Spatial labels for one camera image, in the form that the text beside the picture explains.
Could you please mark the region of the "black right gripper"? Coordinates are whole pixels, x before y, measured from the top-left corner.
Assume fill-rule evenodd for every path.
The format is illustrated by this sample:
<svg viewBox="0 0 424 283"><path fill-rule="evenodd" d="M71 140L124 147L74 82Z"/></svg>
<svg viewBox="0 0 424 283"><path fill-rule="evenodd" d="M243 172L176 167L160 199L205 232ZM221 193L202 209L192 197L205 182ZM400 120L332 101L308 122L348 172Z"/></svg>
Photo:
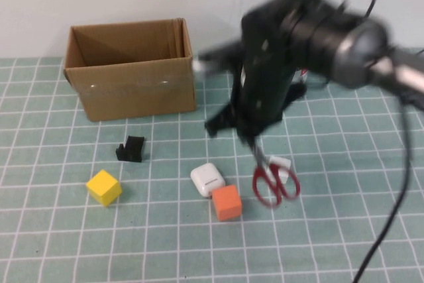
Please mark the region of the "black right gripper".
<svg viewBox="0 0 424 283"><path fill-rule="evenodd" d="M234 76L229 102L205 122L209 136L236 129L240 142L253 151L263 151L262 132L280 122L284 110L306 92L305 84L292 82L299 69L295 64L204 63L203 68L207 75L229 70Z"/></svg>

